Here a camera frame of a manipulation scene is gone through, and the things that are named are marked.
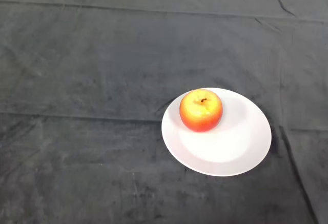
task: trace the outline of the yellow-red apple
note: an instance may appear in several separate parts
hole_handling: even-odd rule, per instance
[[[180,103],[182,122],[196,132],[205,132],[217,126],[222,114],[221,99],[210,90],[193,90]]]

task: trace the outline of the table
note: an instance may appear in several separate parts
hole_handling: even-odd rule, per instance
[[[0,0],[0,223],[327,223],[327,0]],[[266,114],[265,160],[166,149],[178,95]]]

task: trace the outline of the apple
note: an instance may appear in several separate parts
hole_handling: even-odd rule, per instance
[[[219,124],[222,114],[221,99],[210,90],[193,90],[186,94],[180,103],[182,122],[195,132],[214,128]]]

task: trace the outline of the white plate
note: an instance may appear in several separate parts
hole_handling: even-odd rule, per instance
[[[162,135],[171,154],[183,165],[213,176],[237,175],[257,166],[267,155],[271,129],[263,112],[244,96],[220,88],[215,92],[223,103],[218,126],[197,133],[182,122],[179,106],[183,94],[166,109]]]

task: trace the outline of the dark gray cloth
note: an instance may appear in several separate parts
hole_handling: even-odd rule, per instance
[[[327,223],[327,0],[0,0],[0,223]],[[266,159],[166,149],[195,88],[251,99]]]

